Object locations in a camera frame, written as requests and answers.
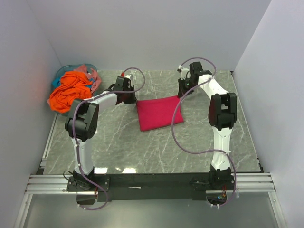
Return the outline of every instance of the red cloth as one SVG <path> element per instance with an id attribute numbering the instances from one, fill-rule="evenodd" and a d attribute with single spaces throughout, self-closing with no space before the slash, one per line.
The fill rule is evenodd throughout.
<path id="1" fill-rule="evenodd" d="M 171 125 L 173 113 L 180 99 L 171 96 L 160 99 L 137 101 L 139 127 L 142 132 Z M 174 124 L 184 122 L 179 107 Z"/>

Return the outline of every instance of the marble surface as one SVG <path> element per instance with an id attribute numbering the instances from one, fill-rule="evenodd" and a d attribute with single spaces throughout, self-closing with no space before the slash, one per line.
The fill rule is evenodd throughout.
<path id="1" fill-rule="evenodd" d="M 100 71 L 102 92 L 114 83 L 121 71 Z M 142 76 L 133 72 L 135 88 L 143 82 Z M 179 74 L 176 71 L 144 71 L 146 85 L 137 92 L 138 100 L 176 95 Z M 219 71 L 218 83 L 227 91 L 236 92 L 229 71 Z M 177 140 L 192 151 L 213 147 L 213 131 L 208 122 L 210 100 L 203 90 L 189 95 L 181 105 L 185 122 L 174 128 Z M 238 119 L 233 128 L 230 149 L 238 172 L 260 171 L 247 124 L 237 101 Z M 53 130 L 44 174 L 62 174 L 74 168 L 73 145 L 64 129 L 66 117 L 59 115 Z M 92 158 L 97 172 L 107 173 L 162 173 L 208 172 L 212 153 L 193 155 L 183 152 L 175 144 L 171 128 L 164 127 L 140 132 L 135 104 L 119 104 L 99 114 L 98 127 L 92 139 Z"/>

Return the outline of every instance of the folded cloth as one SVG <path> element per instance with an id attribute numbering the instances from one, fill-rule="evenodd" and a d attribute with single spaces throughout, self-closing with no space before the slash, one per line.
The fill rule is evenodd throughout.
<path id="1" fill-rule="evenodd" d="M 65 72 L 60 79 L 60 86 L 49 97 L 51 109 L 59 113 L 70 111 L 75 98 L 92 97 L 90 88 L 86 87 L 92 83 L 84 73 Z"/>
<path id="2" fill-rule="evenodd" d="M 137 101 L 139 127 L 142 132 L 171 125 L 174 110 L 180 99 L 171 96 L 153 100 Z M 184 122 L 179 107 L 174 124 Z"/>
<path id="3" fill-rule="evenodd" d="M 95 91 L 98 89 L 101 79 L 98 76 L 97 71 L 95 71 L 93 68 L 91 68 L 92 74 L 88 73 L 86 64 L 81 65 L 80 67 L 76 68 L 74 71 L 82 72 L 84 73 L 88 79 L 93 80 L 91 93 L 94 96 Z"/>

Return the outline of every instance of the wall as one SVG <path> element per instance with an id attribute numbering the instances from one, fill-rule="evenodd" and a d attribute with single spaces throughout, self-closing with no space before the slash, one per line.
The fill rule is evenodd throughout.
<path id="1" fill-rule="evenodd" d="M 0 7 L 0 227 L 12 227 L 54 117 L 46 103 L 60 63 L 25 0 Z"/>
<path id="2" fill-rule="evenodd" d="M 63 65 L 234 70 L 270 0 L 28 0 Z"/>
<path id="3" fill-rule="evenodd" d="M 272 0 L 234 72 L 289 227 L 303 227 L 304 2 Z"/>

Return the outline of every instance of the pink cloth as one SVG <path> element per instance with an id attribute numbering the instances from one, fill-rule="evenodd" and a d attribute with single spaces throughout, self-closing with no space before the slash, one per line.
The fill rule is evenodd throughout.
<path id="1" fill-rule="evenodd" d="M 77 69 L 75 69 L 74 71 L 82 72 L 87 76 L 88 79 L 93 78 L 95 80 L 95 82 L 92 84 L 92 88 L 91 88 L 92 96 L 94 96 L 95 91 L 98 89 L 98 87 L 101 83 L 101 78 L 98 76 L 97 71 L 95 71 L 92 68 L 91 68 L 91 70 L 92 70 L 92 74 L 89 74 L 87 72 L 86 64 L 83 64 L 80 67 L 78 67 Z"/>
<path id="2" fill-rule="evenodd" d="M 137 101 L 139 128 L 142 132 L 171 125 L 173 113 L 180 99 L 171 96 L 160 99 Z M 184 122 L 179 107 L 174 124 Z"/>

